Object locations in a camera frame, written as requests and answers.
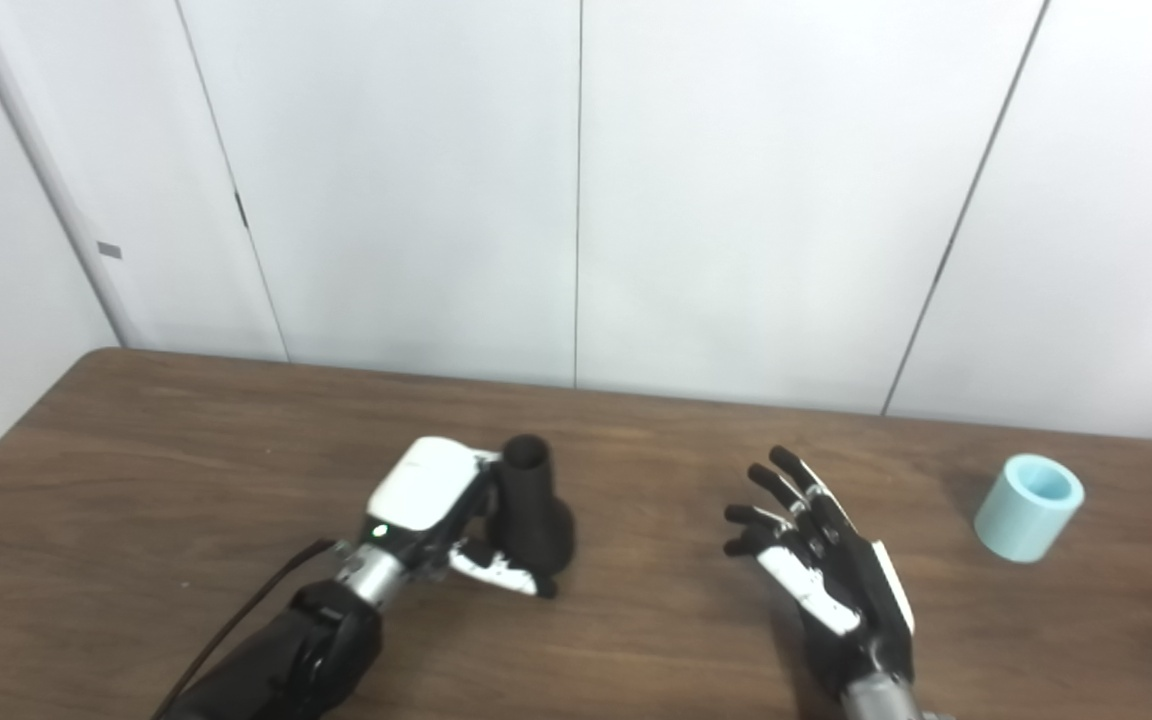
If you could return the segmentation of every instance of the wooden table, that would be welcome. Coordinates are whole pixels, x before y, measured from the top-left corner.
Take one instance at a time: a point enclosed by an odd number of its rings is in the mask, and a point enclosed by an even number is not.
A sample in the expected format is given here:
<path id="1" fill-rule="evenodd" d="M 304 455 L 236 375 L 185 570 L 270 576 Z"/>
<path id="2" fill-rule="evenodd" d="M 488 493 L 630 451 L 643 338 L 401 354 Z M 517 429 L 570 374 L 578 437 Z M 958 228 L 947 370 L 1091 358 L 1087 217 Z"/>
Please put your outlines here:
<path id="1" fill-rule="evenodd" d="M 719 551 L 723 506 L 770 500 L 742 475 L 776 442 L 887 541 L 924 705 L 1152 719 L 1152 442 L 122 350 L 79 361 L 0 442 L 0 719 L 143 719 L 276 566 L 353 536 L 412 439 L 524 430 L 579 522 L 558 600 L 408 589 L 333 719 L 826 717 L 778 652 L 776 596 Z M 1087 486 L 1033 566 L 969 524 L 1021 450 Z M 293 575 L 232 641 L 332 570 Z"/>

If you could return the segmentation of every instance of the black cup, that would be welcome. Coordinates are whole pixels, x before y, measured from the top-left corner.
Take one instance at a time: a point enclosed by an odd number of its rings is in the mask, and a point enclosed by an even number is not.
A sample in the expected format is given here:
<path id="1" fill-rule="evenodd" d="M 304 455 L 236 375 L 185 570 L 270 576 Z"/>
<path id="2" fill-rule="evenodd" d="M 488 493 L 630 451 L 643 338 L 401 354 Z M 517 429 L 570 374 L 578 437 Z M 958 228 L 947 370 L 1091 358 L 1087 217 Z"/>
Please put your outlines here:
<path id="1" fill-rule="evenodd" d="M 517 435 L 503 444 L 493 470 L 499 493 L 488 540 L 521 568 L 558 574 L 576 552 L 576 524 L 554 497 L 550 447 L 538 435 Z"/>

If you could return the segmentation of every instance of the light blue cup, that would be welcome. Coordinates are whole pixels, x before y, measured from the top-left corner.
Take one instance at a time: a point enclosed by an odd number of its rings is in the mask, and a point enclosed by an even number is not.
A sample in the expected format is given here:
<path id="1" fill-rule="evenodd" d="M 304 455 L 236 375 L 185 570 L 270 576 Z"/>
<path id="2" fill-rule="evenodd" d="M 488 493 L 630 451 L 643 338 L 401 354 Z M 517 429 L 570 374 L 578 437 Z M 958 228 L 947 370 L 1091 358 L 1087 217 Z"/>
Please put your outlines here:
<path id="1" fill-rule="evenodd" d="M 1007 560 L 1038 561 L 1083 505 L 1083 483 L 1060 462 L 1011 455 L 977 511 L 975 530 L 984 546 Z"/>

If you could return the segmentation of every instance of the robotic hand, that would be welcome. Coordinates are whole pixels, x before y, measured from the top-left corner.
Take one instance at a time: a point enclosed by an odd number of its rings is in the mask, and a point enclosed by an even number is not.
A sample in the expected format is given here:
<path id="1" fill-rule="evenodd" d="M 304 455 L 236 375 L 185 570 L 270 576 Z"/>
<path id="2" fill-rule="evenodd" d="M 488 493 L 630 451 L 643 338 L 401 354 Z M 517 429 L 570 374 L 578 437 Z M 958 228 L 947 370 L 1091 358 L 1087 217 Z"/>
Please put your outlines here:
<path id="1" fill-rule="evenodd" d="M 486 539 L 467 524 L 486 515 Z M 275 575 L 212 641 L 214 647 L 294 566 Z M 287 609 L 179 694 L 154 720 L 317 720 L 346 702 L 380 653 L 380 612 L 410 579 L 448 568 L 526 594 L 554 597 L 575 552 L 571 511 L 554 497 L 550 447 L 518 435 L 502 452 L 417 439 L 367 501 L 358 548 L 334 579 L 302 588 Z"/>
<path id="2" fill-rule="evenodd" d="M 791 452 L 750 465 L 788 518 L 751 505 L 723 513 L 744 525 L 728 556 L 753 556 L 790 593 L 803 619 L 808 667 L 850 720 L 919 720 L 914 699 L 914 613 L 881 541 L 856 532 L 817 473 Z"/>

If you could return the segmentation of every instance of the silver metal joint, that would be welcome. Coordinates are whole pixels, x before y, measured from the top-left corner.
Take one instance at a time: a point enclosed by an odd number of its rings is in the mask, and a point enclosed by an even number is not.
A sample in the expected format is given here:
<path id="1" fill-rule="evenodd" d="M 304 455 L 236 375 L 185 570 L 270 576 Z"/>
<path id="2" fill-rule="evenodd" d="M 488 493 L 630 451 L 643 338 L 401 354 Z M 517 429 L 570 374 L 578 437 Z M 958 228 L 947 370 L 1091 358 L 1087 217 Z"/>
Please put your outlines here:
<path id="1" fill-rule="evenodd" d="M 335 579 L 379 612 L 407 583 L 407 568 L 374 544 L 364 544 L 344 561 Z"/>
<path id="2" fill-rule="evenodd" d="M 886 673 L 874 673 L 847 685 L 842 694 L 847 720 L 923 720 L 914 688 Z"/>

